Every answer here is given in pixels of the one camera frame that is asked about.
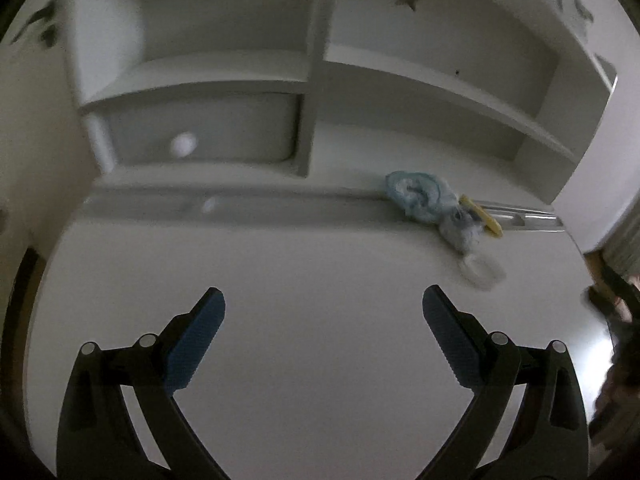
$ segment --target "white tabletop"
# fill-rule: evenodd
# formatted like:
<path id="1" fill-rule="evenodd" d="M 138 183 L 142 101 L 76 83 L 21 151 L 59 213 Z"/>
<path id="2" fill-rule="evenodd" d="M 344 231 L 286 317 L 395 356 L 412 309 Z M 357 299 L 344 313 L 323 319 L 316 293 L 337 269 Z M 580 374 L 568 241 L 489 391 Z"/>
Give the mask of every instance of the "white tabletop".
<path id="1" fill-rule="evenodd" d="M 608 366 L 606 327 L 582 300 L 591 280 L 566 233 L 485 238 L 507 280 L 465 281 L 458 257 L 424 229 L 107 222 L 72 225 L 47 269 L 30 331 L 28 430 L 55 468 L 58 417 L 80 345 L 130 346 L 191 309 L 209 286 L 226 317 L 190 386 L 175 398 L 234 480 L 412 479 L 472 394 L 422 317 L 439 284 L 488 332 L 569 347 L 588 416 Z M 511 399 L 485 459 L 508 436 Z M 163 463 L 126 392 L 151 459 Z"/>

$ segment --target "yellow marker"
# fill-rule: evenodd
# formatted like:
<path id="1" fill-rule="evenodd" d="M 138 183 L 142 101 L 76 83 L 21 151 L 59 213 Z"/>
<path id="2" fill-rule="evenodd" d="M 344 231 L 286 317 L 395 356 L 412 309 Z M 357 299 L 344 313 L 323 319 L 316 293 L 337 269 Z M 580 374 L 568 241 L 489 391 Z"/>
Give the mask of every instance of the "yellow marker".
<path id="1" fill-rule="evenodd" d="M 478 213 L 478 216 L 484 221 L 484 225 L 491 236 L 502 238 L 502 226 L 498 224 L 498 221 L 489 215 L 487 211 L 475 204 L 467 195 L 460 197 L 460 204 Z"/>

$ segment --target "white desk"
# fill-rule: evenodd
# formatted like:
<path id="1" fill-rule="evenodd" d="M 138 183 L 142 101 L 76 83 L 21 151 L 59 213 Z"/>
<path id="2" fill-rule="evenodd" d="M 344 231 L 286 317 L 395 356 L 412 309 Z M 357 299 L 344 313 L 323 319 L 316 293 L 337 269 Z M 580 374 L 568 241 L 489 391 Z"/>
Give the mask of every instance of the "white desk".
<path id="1" fill-rule="evenodd" d="M 487 331 L 516 344 L 567 343 L 588 412 L 608 366 L 606 327 L 582 302 L 590 277 L 565 233 L 486 238 L 507 280 L 478 291 L 430 229 L 79 219 L 50 262 L 30 331 L 28 430 L 54 470 L 58 416 L 80 345 L 131 345 L 188 311 L 208 286 L 226 318 L 190 386 L 184 415 L 233 480 L 413 479 L 472 394 L 422 317 L 439 284 Z M 486 459 L 508 436 L 523 388 Z M 140 412 L 132 414 L 140 427 Z M 162 463 L 148 430 L 143 445 Z"/>

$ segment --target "shelf unit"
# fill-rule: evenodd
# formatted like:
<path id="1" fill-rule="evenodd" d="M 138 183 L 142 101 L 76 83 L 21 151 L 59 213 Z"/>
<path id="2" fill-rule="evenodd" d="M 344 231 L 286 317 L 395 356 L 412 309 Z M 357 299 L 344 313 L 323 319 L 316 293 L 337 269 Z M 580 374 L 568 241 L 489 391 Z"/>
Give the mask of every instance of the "shelf unit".
<path id="1" fill-rule="evenodd" d="M 615 86 L 573 0 L 66 1 L 102 186 L 381 195 L 414 170 L 543 208 Z"/>

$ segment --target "drawer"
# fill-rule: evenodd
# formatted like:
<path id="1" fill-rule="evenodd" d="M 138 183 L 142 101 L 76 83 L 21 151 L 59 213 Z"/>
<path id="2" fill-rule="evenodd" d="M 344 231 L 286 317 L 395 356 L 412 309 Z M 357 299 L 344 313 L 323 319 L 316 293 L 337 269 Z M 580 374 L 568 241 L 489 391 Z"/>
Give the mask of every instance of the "drawer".
<path id="1" fill-rule="evenodd" d="M 291 94 L 189 97 L 103 111 L 118 160 L 279 162 L 294 149 L 298 98 Z"/>

